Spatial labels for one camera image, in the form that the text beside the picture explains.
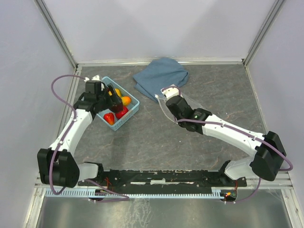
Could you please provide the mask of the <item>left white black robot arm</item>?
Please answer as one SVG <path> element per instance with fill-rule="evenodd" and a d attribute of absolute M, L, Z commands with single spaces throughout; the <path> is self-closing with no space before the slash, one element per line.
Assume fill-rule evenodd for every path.
<path fill-rule="evenodd" d="M 122 100 L 112 83 L 87 81 L 85 91 L 73 105 L 71 117 L 61 134 L 47 149 L 40 149 L 37 154 L 41 182 L 73 188 L 79 181 L 89 179 L 94 185 L 101 185 L 105 180 L 102 165 L 93 162 L 78 164 L 74 153 L 83 133 L 98 113 L 105 110 L 117 113 L 122 109 Z"/>

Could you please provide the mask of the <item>red bell pepper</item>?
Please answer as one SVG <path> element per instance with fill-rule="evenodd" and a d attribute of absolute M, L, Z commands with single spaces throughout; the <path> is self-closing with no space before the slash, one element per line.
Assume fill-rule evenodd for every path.
<path fill-rule="evenodd" d="M 115 124 L 115 116 L 113 113 L 107 113 L 103 116 L 103 118 L 109 125 Z"/>

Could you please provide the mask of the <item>clear zip top bag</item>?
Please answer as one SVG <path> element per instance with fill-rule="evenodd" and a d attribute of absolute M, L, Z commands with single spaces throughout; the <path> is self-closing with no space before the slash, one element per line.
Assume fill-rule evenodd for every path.
<path fill-rule="evenodd" d="M 196 108 L 202 108 L 202 109 L 204 109 L 205 108 L 200 103 L 198 103 L 197 101 L 193 100 L 192 98 L 190 98 L 189 96 L 185 95 L 184 93 L 182 93 L 181 96 L 186 100 L 186 102 L 190 105 L 190 107 L 192 109 L 196 109 Z M 168 99 L 164 95 L 155 95 L 155 98 L 159 102 L 161 110 L 163 111 L 163 113 L 165 114 L 165 116 L 169 120 L 171 120 L 172 122 L 175 122 L 177 119 L 173 116 L 173 114 L 169 111 L 168 107 L 166 106 L 166 102 L 167 102 Z"/>

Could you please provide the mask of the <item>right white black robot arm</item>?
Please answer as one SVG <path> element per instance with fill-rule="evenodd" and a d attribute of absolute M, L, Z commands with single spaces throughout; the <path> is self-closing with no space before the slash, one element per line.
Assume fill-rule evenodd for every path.
<path fill-rule="evenodd" d="M 255 174 L 266 181 L 274 181 L 286 156 L 275 132 L 257 133 L 230 124 L 203 108 L 191 108 L 180 95 L 165 102 L 169 118 L 189 132 L 196 132 L 222 140 L 242 150 L 248 156 L 228 161 L 218 173 L 218 181 L 228 186 L 235 180 Z"/>

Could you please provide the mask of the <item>bright red apple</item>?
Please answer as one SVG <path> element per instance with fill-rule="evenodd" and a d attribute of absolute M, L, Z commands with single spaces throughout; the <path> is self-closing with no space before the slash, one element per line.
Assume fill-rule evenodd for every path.
<path fill-rule="evenodd" d="M 125 114 L 128 113 L 128 108 L 126 106 L 123 106 L 123 109 L 117 113 L 115 113 L 116 118 L 119 120 L 121 119 Z"/>

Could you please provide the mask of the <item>dark red apple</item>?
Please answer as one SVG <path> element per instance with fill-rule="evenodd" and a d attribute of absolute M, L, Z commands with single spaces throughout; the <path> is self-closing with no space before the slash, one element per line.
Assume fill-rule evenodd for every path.
<path fill-rule="evenodd" d="M 123 110 L 124 106 L 122 103 L 116 103 L 114 104 L 110 110 L 113 112 L 113 113 L 119 113 Z"/>

